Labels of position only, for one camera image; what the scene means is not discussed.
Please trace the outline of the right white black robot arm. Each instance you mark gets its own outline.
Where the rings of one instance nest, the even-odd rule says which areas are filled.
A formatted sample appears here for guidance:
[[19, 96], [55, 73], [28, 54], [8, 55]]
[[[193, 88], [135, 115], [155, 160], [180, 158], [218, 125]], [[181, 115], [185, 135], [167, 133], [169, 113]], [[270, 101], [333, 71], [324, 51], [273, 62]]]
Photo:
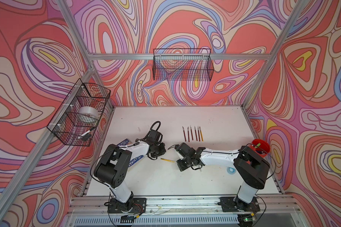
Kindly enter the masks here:
[[221, 197], [218, 203], [224, 212], [258, 212], [256, 193], [264, 189], [270, 164], [262, 158], [254, 146], [248, 144], [239, 150], [212, 150], [205, 147], [193, 149], [186, 143], [172, 146], [181, 156], [177, 160], [180, 171], [188, 168], [199, 170], [204, 166], [225, 166], [236, 170], [243, 179], [235, 197]]

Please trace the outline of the yellow knife group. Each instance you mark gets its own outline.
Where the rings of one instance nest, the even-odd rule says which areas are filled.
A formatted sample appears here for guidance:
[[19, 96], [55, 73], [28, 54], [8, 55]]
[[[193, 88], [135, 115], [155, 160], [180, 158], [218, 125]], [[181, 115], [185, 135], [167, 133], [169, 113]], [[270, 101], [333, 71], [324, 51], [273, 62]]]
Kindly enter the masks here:
[[177, 163], [177, 161], [174, 161], [174, 160], [169, 160], [169, 159], [163, 159], [161, 158], [162, 161], [167, 161], [167, 162], [171, 162], [171, 163]]

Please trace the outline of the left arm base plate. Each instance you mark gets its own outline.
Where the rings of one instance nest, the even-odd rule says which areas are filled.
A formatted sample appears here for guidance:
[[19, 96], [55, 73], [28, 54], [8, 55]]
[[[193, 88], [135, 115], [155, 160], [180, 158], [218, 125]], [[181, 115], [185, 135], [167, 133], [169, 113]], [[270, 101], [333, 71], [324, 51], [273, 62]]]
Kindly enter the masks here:
[[104, 205], [108, 209], [109, 214], [141, 214], [146, 211], [146, 198], [129, 198], [125, 203], [121, 203], [115, 198], [111, 198], [110, 201], [105, 202]]

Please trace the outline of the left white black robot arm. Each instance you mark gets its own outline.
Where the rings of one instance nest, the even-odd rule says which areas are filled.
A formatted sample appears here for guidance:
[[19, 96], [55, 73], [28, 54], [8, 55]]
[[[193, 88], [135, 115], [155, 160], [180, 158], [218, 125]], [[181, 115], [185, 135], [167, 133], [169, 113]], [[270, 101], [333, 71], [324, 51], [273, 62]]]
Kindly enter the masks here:
[[109, 208], [120, 212], [130, 212], [134, 207], [134, 194], [125, 183], [125, 177], [131, 161], [140, 156], [147, 156], [156, 160], [165, 154], [165, 144], [162, 142], [163, 135], [150, 130], [147, 135], [135, 143], [118, 146], [111, 144], [100, 157], [93, 170], [93, 178], [106, 185], [111, 190], [114, 198], [109, 201]]

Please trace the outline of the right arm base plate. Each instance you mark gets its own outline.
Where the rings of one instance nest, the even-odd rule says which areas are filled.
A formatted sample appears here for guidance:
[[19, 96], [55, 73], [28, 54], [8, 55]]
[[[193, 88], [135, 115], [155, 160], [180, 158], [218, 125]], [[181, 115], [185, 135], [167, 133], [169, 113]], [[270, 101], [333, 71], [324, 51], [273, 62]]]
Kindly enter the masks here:
[[217, 205], [221, 206], [223, 212], [252, 212], [260, 211], [259, 203], [256, 197], [253, 197], [250, 203], [246, 203], [238, 197], [220, 197]]

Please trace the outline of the yellow carving knife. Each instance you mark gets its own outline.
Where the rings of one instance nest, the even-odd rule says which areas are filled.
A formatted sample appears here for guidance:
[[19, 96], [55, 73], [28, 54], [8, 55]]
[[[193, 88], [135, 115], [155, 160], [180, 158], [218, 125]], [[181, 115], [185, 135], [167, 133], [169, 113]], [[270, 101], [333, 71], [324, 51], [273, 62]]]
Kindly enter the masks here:
[[201, 129], [201, 127], [199, 126], [199, 137], [200, 137], [200, 141], [204, 141], [204, 139], [203, 139], [203, 134], [202, 134], [202, 129]]

